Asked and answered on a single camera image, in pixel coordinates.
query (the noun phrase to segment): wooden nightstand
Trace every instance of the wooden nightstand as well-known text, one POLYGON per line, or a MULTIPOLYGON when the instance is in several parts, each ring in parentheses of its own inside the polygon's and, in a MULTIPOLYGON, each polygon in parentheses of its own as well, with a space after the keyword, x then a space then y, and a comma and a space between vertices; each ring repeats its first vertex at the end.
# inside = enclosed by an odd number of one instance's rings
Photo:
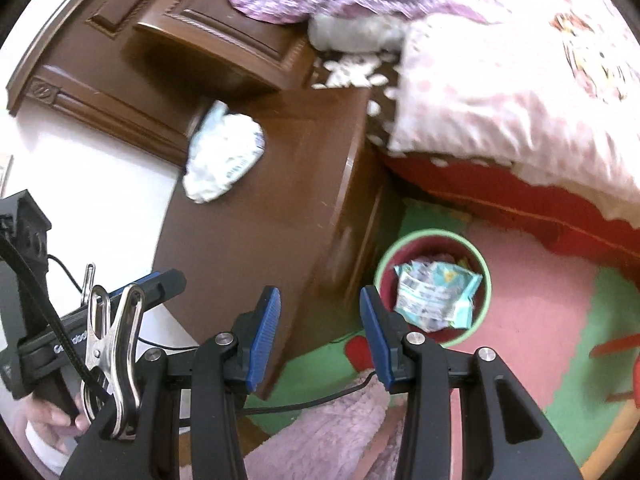
POLYGON ((179 182, 155 269, 186 291, 167 308, 197 341, 228 330, 265 285, 282 314, 259 395, 283 364, 360 327, 358 293, 396 239, 402 203, 366 141, 367 89, 296 90, 231 109, 263 128, 261 160, 233 188, 197 205, 179 182))
POLYGON ((304 23, 258 22, 228 0, 65 0, 7 108, 32 99, 182 166, 214 100, 302 88, 314 59, 304 23))

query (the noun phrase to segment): bed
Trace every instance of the bed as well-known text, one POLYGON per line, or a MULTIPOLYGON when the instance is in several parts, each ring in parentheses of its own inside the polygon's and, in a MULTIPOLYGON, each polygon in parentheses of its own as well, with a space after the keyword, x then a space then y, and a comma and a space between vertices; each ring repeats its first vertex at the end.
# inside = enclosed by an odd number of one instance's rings
POLYGON ((407 22, 401 56, 325 52, 311 85, 371 87, 369 139, 431 196, 640 285, 640 46, 628 0, 230 1, 278 23, 391 6, 407 22))

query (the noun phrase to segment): snack wrapper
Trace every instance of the snack wrapper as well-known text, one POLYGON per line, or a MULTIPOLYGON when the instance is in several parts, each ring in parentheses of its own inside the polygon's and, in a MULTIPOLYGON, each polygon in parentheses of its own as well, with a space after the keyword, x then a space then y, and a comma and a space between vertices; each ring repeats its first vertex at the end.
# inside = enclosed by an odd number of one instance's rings
POLYGON ((448 262, 414 260, 399 266, 395 311, 425 332, 470 328, 482 276, 448 262))

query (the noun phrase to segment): drawer front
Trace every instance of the drawer front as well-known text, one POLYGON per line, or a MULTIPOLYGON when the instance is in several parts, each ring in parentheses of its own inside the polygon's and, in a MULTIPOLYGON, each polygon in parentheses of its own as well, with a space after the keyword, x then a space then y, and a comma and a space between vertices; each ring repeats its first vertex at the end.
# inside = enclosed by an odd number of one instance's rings
POLYGON ((350 304, 357 296, 385 207, 384 170, 372 146, 364 139, 362 143, 348 182, 343 183, 346 195, 321 281, 321 288, 330 290, 341 304, 350 304))
MULTIPOLYGON (((315 55, 305 24, 252 20, 228 0, 155 0, 137 28, 180 46, 187 55, 205 54, 221 60, 267 88, 301 88, 313 69, 315 55)), ((206 70, 208 66, 201 63, 201 67, 206 70)), ((234 92, 242 95, 238 89, 234 92)))
POLYGON ((182 165, 211 99, 151 63, 134 30, 153 0, 66 0, 31 43, 8 85, 26 98, 182 165))

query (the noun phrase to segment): red bed frame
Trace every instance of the red bed frame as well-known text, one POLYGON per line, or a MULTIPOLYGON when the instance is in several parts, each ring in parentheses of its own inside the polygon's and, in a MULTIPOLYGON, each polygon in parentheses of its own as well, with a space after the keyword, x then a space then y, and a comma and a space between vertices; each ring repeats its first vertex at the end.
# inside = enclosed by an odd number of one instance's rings
POLYGON ((615 267, 640 288, 640 230, 605 220, 588 200, 556 186, 531 186, 505 168, 468 161, 441 168, 426 156, 383 160, 434 197, 495 225, 531 233, 553 253, 615 267))

